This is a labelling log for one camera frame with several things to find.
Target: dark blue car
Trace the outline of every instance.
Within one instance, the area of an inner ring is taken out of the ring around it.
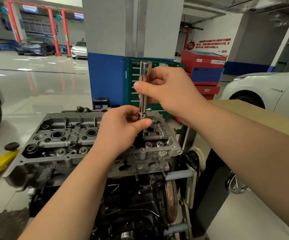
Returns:
[[[54,44],[46,38],[26,37],[20,44],[16,44],[14,47],[18,55],[36,54],[47,56],[47,54],[55,54]]]

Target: yellow tool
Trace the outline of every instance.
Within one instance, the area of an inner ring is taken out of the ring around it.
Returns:
[[[5,170],[8,163],[14,160],[14,158],[17,156],[19,152],[17,148],[19,146],[20,144],[17,142],[11,142],[5,145],[4,149],[7,150],[8,152],[0,156],[0,172]]]

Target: engine block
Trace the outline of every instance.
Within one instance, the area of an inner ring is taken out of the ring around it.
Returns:
[[[61,185],[93,146],[103,114],[47,114],[4,173],[6,182],[18,191],[35,189],[45,182],[48,186]],[[147,118],[153,124],[143,132],[140,143],[115,160],[109,178],[164,174],[170,170],[171,159],[182,154],[175,134],[160,114],[147,112]]]

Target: forearm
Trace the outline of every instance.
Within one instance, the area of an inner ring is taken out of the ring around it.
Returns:
[[[111,155],[92,148],[19,239],[89,239]]]
[[[289,136],[209,102],[193,111],[192,127],[289,225]]]

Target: hand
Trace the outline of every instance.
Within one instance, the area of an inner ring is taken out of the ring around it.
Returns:
[[[179,117],[188,126],[192,109],[206,103],[186,72],[179,67],[153,68],[149,83],[139,81],[134,83],[133,88],[147,95],[148,103],[160,103],[168,113]]]
[[[126,151],[137,134],[152,124],[151,119],[137,121],[138,111],[137,107],[124,105],[106,112],[102,116],[93,148],[106,151],[114,159]]]

